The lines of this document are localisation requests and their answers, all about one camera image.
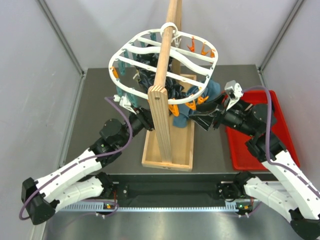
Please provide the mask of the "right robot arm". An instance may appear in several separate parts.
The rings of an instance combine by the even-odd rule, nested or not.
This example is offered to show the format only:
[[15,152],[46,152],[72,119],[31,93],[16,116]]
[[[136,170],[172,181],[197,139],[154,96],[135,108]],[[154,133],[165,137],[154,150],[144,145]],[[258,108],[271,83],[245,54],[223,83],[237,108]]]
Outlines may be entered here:
[[247,171],[234,178],[234,194],[259,200],[286,219],[302,239],[316,240],[320,236],[320,192],[273,133],[272,126],[277,119],[270,94],[266,99],[266,104],[251,104],[222,93],[211,101],[195,105],[189,117],[206,131],[224,125],[249,136],[245,143],[249,153],[276,177],[286,193]]

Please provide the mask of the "blue ribbed sock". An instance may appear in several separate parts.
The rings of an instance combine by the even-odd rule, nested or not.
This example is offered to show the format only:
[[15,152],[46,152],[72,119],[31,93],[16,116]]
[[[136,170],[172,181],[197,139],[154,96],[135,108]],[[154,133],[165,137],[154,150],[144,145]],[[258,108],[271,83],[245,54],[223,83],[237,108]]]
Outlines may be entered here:
[[188,124],[189,116],[196,111],[196,106],[214,100],[221,93],[221,85],[212,78],[209,80],[203,93],[191,102],[174,105],[173,126],[177,128],[185,128]]

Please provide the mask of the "white round clip hanger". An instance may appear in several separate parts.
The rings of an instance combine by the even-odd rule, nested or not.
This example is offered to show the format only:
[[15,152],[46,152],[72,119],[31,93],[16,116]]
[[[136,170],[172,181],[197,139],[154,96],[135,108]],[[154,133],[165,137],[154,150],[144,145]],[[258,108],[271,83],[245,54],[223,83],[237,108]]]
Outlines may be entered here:
[[[208,53],[197,53],[192,50],[185,50],[179,48],[180,37],[189,38],[192,41],[199,41],[203,47],[208,47]],[[150,66],[145,63],[141,63],[133,58],[129,58],[125,53],[131,54],[159,54],[158,63],[156,67]],[[168,72],[169,59],[173,58],[182,63],[189,70],[205,76],[204,82],[198,82],[181,75]],[[188,83],[198,88],[198,92],[181,99],[170,98],[168,100],[169,105],[180,105],[190,103],[193,100],[200,97],[207,88],[209,81],[213,75],[214,69],[219,59],[217,49],[213,44],[208,42],[202,37],[192,35],[183,31],[179,31],[177,26],[173,22],[164,23],[161,28],[145,30],[135,35],[130,41],[122,46],[110,59],[108,63],[109,75],[112,82],[119,89],[126,93],[135,95],[137,97],[148,100],[147,94],[128,87],[120,82],[120,79],[114,74],[114,63],[129,64],[135,67],[142,68],[144,70],[155,73],[155,86],[163,87],[167,77],[173,78],[177,81]]]

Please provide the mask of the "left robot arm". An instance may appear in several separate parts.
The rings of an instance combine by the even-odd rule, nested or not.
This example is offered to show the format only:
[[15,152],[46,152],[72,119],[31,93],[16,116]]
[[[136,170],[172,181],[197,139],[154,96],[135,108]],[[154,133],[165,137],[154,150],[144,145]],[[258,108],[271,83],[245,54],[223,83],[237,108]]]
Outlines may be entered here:
[[100,137],[80,156],[44,177],[22,182],[19,218],[36,226],[78,201],[109,198],[113,182],[101,170],[113,163],[141,130],[153,128],[151,111],[143,107],[134,108],[124,122],[107,120]]

